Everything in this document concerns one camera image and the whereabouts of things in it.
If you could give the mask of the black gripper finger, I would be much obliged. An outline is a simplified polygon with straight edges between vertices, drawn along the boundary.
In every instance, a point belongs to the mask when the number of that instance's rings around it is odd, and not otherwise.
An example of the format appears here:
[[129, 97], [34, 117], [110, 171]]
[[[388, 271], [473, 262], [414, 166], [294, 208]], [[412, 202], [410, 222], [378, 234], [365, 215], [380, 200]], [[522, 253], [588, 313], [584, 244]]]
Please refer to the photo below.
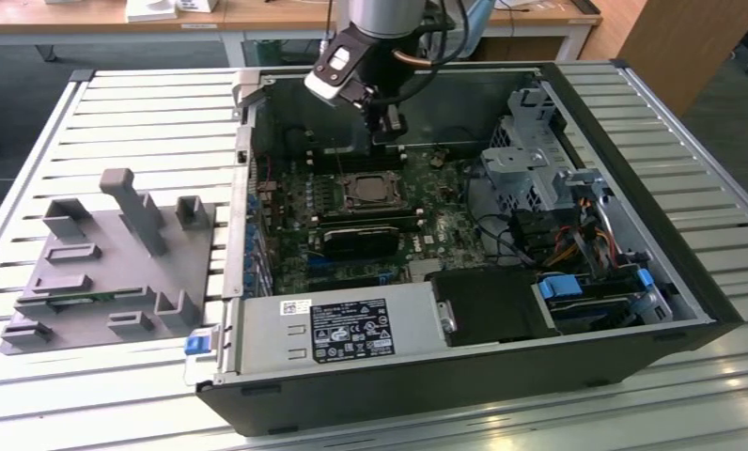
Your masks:
[[382, 117], [384, 117], [384, 107], [377, 105], [372, 101], [365, 107], [365, 124], [369, 132], [370, 141], [373, 144], [381, 144], [384, 142], [382, 138]]
[[405, 115], [398, 107], [388, 107], [381, 119], [381, 142], [392, 143], [408, 132]]

